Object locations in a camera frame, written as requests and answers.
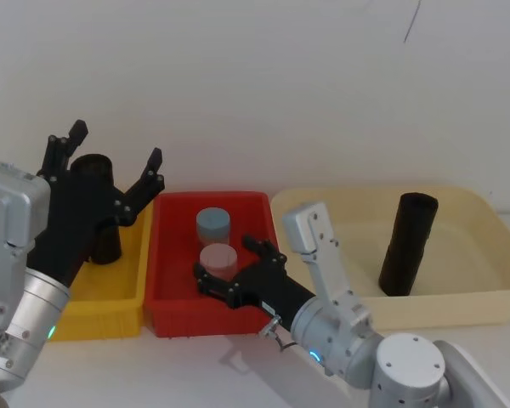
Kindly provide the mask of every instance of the beige bin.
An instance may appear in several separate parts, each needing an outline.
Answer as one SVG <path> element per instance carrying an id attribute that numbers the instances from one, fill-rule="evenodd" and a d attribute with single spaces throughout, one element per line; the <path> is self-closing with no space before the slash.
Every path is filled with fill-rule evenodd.
<path id="1" fill-rule="evenodd" d="M 439 210 L 411 295 L 387 297 L 377 280 L 399 198 L 412 191 L 437 198 Z M 312 201 L 326 203 L 351 285 L 371 309 L 377 329 L 510 320 L 510 230 L 479 196 L 419 185 L 282 191 L 272 200 L 272 213 L 280 249 L 288 256 L 287 273 L 313 291 L 308 268 L 291 252 L 281 222 L 287 211 Z"/>

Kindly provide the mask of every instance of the black cylinder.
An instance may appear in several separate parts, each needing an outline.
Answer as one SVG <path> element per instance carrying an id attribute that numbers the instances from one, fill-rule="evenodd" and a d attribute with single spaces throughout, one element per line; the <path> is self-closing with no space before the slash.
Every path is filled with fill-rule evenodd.
<path id="1" fill-rule="evenodd" d="M 104 155 L 92 154 L 78 157 L 70 166 L 74 174 L 94 176 L 113 185 L 113 168 L 111 160 Z M 115 262 L 122 255 L 119 228 L 115 225 L 101 229 L 97 236 L 90 260 L 94 264 L 107 265 Z"/>
<path id="2" fill-rule="evenodd" d="M 386 295 L 410 294 L 438 209 L 438 200 L 430 195 L 406 193 L 400 197 L 393 235 L 379 279 L 380 288 Z"/>

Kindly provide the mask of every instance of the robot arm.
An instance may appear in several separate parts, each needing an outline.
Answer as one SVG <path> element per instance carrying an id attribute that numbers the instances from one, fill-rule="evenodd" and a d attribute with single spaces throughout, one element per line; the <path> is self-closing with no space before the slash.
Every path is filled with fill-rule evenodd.
<path id="1" fill-rule="evenodd" d="M 510 408 L 458 347 L 413 334 L 383 338 L 374 332 L 370 311 L 349 285 L 324 203 L 291 211 L 283 222 L 292 250 L 309 266 L 316 295 L 287 277 L 286 257 L 272 244 L 252 240 L 245 240 L 246 247 L 260 260 L 231 282 L 197 264 L 199 291 L 232 309 L 246 304 L 264 309 L 272 316 L 264 335 L 282 324 L 326 375 L 370 389 L 370 408 Z"/>
<path id="2" fill-rule="evenodd" d="M 0 163 L 0 393 L 25 381 L 100 229 L 132 225 L 164 189 L 158 149 L 126 193 L 70 172 L 68 160 L 86 135 L 77 121 L 69 138 L 50 136 L 39 177 Z"/>

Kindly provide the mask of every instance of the white wall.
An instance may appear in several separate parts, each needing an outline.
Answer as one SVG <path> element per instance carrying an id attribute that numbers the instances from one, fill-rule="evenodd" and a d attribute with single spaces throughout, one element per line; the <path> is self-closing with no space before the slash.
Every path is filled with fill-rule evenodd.
<path id="1" fill-rule="evenodd" d="M 510 0 L 0 0 L 0 159 L 77 119 L 123 184 L 426 180 L 510 209 Z"/>

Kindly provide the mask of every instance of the plastic tray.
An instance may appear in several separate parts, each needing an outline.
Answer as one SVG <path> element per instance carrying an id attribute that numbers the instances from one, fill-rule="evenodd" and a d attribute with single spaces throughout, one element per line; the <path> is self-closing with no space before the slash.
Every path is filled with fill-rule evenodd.
<path id="1" fill-rule="evenodd" d="M 409 297 L 387 297 L 377 280 L 400 195 L 419 191 L 439 210 Z M 339 187 L 285 190 L 272 201 L 287 271 L 314 290 L 308 268 L 287 245 L 281 217 L 324 201 L 341 242 L 348 277 L 380 330 L 503 323 L 510 319 L 510 231 L 472 192 L 447 186 Z"/>
<path id="2" fill-rule="evenodd" d="M 152 204 L 132 227 L 120 228 L 122 257 L 110 265 L 85 263 L 52 340 L 135 337 L 144 325 L 143 302 Z"/>
<path id="3" fill-rule="evenodd" d="M 238 267 L 257 257 L 241 247 L 250 234 L 276 243 L 268 197 L 257 192 L 166 193 L 155 200 L 147 275 L 147 318 L 158 337 L 190 337 L 259 332 L 269 321 L 252 307 L 237 310 L 196 289 L 194 263 L 201 244 L 196 235 L 196 214 L 206 207 L 221 207 L 230 214 L 230 245 L 238 252 Z"/>

